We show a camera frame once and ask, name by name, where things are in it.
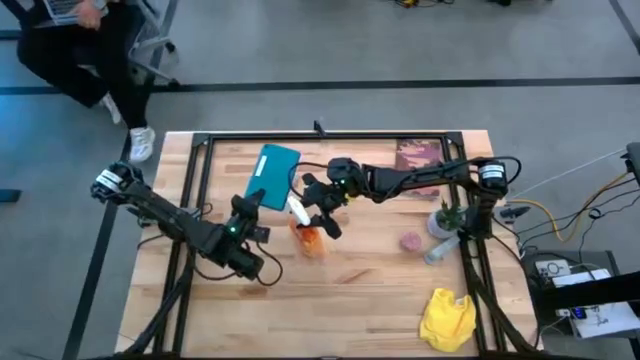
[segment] shoe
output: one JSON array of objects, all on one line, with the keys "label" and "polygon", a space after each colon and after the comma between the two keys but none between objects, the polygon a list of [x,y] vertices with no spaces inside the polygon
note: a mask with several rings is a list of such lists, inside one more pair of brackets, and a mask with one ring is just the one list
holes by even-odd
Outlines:
[{"label": "shoe", "polygon": [[156,139],[156,132],[150,127],[135,128],[129,131],[131,134],[131,153],[129,161],[140,163],[153,155],[153,141]]},{"label": "shoe", "polygon": [[122,114],[120,114],[120,110],[118,110],[118,106],[113,101],[111,95],[105,95],[102,100],[100,100],[100,105],[104,106],[111,113],[111,120],[114,124],[118,125],[122,121]]}]

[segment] black metal frame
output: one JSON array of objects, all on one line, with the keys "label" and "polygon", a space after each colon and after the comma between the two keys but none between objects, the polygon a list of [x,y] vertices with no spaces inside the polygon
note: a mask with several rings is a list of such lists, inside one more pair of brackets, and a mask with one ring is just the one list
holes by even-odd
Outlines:
[{"label": "black metal frame", "polygon": [[[306,132],[306,133],[195,133],[191,143],[191,150],[189,154],[189,161],[187,164],[187,172],[185,174],[184,187],[182,190],[182,198],[180,201],[180,206],[187,207],[190,201],[191,189],[194,185],[194,176],[196,170],[196,162],[198,153],[200,152],[202,147],[205,147],[205,160],[203,163],[199,190],[196,200],[196,207],[202,209],[204,206],[204,202],[206,199],[206,191],[209,185],[210,174],[211,174],[211,166],[213,161],[213,150],[216,141],[223,140],[264,140],[264,141],[277,141],[277,140],[344,140],[344,139],[432,139],[438,140],[442,147],[442,155],[444,161],[453,160],[453,156],[451,154],[450,145],[454,145],[456,148],[457,156],[459,158],[466,158],[464,140],[462,138],[461,132],[419,132],[419,131],[409,131],[409,132],[325,132],[323,131],[318,124],[316,124],[316,132]],[[458,194],[458,188],[455,185],[450,185],[449,190],[451,192],[451,200],[453,203],[460,203],[460,197]],[[480,264],[482,268],[482,277],[484,279],[487,290],[495,298],[495,288],[493,284],[493,278],[491,277],[491,269],[489,266],[489,260],[486,252],[486,247],[483,246],[482,242],[478,242],[478,258],[480,259]],[[477,327],[474,332],[475,341],[478,346],[479,351],[486,351],[487,349],[487,340],[485,336],[484,324],[482,322],[482,314],[481,308],[478,302],[478,295],[473,286],[470,285],[470,277],[471,271],[475,271],[473,269],[473,262],[471,260],[471,253],[469,251],[469,244],[467,242],[463,242],[461,244],[461,257],[462,257],[462,266],[465,274],[465,279],[467,282],[467,291],[471,295],[477,309]],[[169,257],[169,264],[167,266],[167,275],[165,279],[165,287],[163,291],[163,299],[165,300],[167,295],[170,293],[173,284],[177,278],[177,269],[178,262],[180,258],[181,245],[174,244],[171,249],[171,254]],[[191,288],[191,280],[193,278],[193,267],[189,263],[193,257],[187,258],[187,264],[183,269],[184,272],[188,272],[189,285],[187,291],[182,294],[180,299],[180,306],[178,309],[178,315],[176,318],[176,326],[175,332],[173,334],[173,344],[171,351],[173,353],[180,354],[182,350],[183,340],[184,340],[184,331],[187,320],[187,312],[189,306],[189,296],[190,296],[190,288]],[[493,331],[496,335],[496,348],[498,351],[506,351],[506,343],[504,340],[504,333],[502,332],[500,326],[498,326],[497,320],[491,316]],[[154,338],[153,344],[153,353],[160,354],[164,352],[164,341],[166,338],[166,322],[164,322],[156,334]]]}]

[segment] pink object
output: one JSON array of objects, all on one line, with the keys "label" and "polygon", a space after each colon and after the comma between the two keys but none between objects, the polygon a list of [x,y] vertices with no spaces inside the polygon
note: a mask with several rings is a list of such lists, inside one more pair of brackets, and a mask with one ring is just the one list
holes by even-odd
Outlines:
[{"label": "pink object", "polygon": [[416,252],[422,249],[422,238],[415,232],[408,232],[400,238],[400,247],[409,252]]}]

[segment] gray floor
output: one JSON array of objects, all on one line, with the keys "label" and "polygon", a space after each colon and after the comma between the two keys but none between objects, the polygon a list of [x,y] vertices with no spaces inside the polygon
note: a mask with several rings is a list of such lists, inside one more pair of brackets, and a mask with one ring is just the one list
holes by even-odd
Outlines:
[{"label": "gray floor", "polygon": [[[620,3],[640,29],[640,4]],[[2,10],[0,29],[12,29]],[[165,57],[164,68],[184,83],[640,76],[640,57],[605,0],[508,9],[458,0],[411,11],[382,0],[187,0],[172,36],[180,62]],[[43,85],[16,61],[13,42],[0,42],[0,64],[0,87]],[[155,94],[147,113],[160,134],[308,129],[320,118],[329,129],[488,129],[497,154],[525,164],[516,194],[640,139],[639,98],[632,85]],[[25,190],[19,204],[0,206],[0,359],[19,358],[16,350],[60,357],[103,213],[88,187],[125,135],[103,110],[61,95],[0,96],[0,187]],[[150,180],[156,163],[143,166]],[[611,157],[523,197],[564,215],[622,170]],[[637,214],[599,221],[585,249],[610,249],[624,272],[640,270]],[[540,220],[532,211],[518,227]],[[82,356],[113,349],[139,233],[119,215]],[[536,245],[578,242],[548,236]],[[632,358],[625,341],[549,333],[545,343],[555,353]]]}]

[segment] orange object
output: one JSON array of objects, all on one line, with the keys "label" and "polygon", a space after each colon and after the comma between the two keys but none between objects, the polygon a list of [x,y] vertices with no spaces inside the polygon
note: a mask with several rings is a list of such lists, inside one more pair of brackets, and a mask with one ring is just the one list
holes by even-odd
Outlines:
[{"label": "orange object", "polygon": [[318,228],[298,228],[295,219],[289,220],[289,228],[298,238],[298,244],[302,254],[308,258],[322,258],[327,250],[322,242],[322,236]]}]

